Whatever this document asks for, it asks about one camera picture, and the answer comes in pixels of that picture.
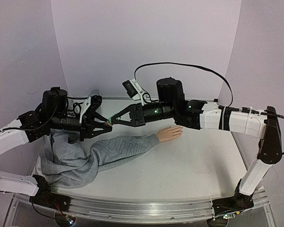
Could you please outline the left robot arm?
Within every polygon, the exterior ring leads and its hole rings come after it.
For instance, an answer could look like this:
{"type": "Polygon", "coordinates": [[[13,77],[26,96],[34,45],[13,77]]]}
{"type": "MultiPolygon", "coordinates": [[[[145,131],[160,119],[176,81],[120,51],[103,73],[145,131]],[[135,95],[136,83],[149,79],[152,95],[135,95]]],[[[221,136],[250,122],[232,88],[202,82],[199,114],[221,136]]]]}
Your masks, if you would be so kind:
{"type": "MultiPolygon", "coordinates": [[[[25,131],[13,129],[19,126],[20,120],[14,120],[5,131],[0,130],[0,155],[28,143],[25,131]]],[[[80,188],[94,180],[98,163],[96,153],[86,153],[80,145],[78,132],[52,129],[39,150],[35,174],[51,187],[80,188]]]]}

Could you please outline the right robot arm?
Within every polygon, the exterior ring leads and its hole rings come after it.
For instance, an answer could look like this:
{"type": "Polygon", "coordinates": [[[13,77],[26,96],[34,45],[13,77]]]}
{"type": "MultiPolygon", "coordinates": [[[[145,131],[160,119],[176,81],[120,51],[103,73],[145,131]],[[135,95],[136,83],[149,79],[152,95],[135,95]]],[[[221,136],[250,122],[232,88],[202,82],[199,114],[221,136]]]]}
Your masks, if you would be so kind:
{"type": "Polygon", "coordinates": [[[259,151],[239,183],[239,193],[251,196],[269,168],[282,158],[282,140],[275,109],[233,108],[201,100],[186,100],[182,82],[174,78],[156,82],[159,99],[132,104],[113,115],[112,124],[131,127],[172,118],[175,124],[200,130],[242,133],[259,139],[259,151]]]}

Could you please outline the mannequin hand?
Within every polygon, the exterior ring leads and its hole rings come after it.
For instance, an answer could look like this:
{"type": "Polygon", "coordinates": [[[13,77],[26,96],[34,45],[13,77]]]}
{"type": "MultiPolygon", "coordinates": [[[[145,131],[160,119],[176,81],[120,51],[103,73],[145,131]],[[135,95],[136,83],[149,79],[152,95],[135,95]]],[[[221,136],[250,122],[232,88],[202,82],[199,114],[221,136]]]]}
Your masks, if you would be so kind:
{"type": "Polygon", "coordinates": [[[181,126],[167,127],[159,130],[156,133],[160,143],[171,141],[180,137],[183,133],[183,128],[181,126]]]}

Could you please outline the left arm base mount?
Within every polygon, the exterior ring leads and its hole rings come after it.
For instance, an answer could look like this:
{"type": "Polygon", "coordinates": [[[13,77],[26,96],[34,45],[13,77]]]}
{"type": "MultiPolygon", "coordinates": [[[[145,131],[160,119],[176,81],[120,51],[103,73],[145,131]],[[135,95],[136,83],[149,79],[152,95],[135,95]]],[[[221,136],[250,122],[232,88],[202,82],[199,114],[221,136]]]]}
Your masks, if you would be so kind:
{"type": "Polygon", "coordinates": [[[36,180],[38,191],[35,196],[30,196],[29,201],[33,205],[40,205],[43,207],[56,209],[62,212],[69,210],[71,198],[66,195],[52,192],[50,185],[43,176],[33,175],[36,180]]]}

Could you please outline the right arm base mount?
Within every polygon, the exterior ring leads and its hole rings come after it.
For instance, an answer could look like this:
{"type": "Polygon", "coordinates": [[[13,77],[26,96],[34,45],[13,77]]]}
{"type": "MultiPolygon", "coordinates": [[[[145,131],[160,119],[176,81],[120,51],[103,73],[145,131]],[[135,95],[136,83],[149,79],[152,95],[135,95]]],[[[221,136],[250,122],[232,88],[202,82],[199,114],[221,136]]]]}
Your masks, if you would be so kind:
{"type": "Polygon", "coordinates": [[[220,217],[225,214],[242,212],[244,210],[254,207],[254,202],[252,199],[253,194],[244,195],[240,193],[239,192],[240,184],[241,184],[241,179],[236,186],[233,196],[215,199],[212,201],[213,203],[212,208],[215,217],[220,217]]]}

